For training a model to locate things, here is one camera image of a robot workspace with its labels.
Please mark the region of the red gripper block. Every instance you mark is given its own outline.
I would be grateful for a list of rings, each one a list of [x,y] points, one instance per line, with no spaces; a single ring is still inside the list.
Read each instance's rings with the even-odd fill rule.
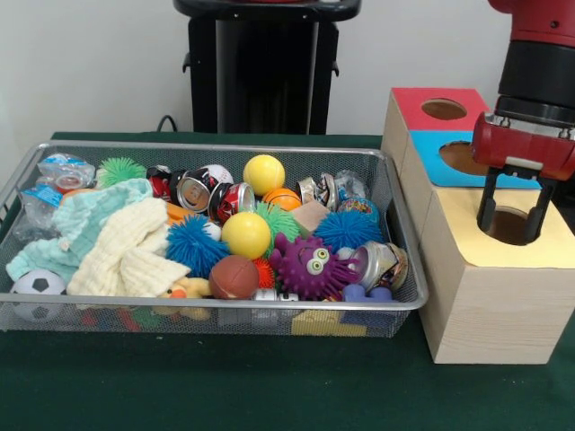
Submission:
[[[525,229],[526,238],[538,238],[553,197],[554,180],[568,180],[574,174],[574,129],[484,112],[475,122],[472,152],[477,163],[493,167],[488,170],[483,187],[477,214],[479,229],[491,229],[499,169],[513,166],[543,177],[538,179],[541,191],[528,213]]]

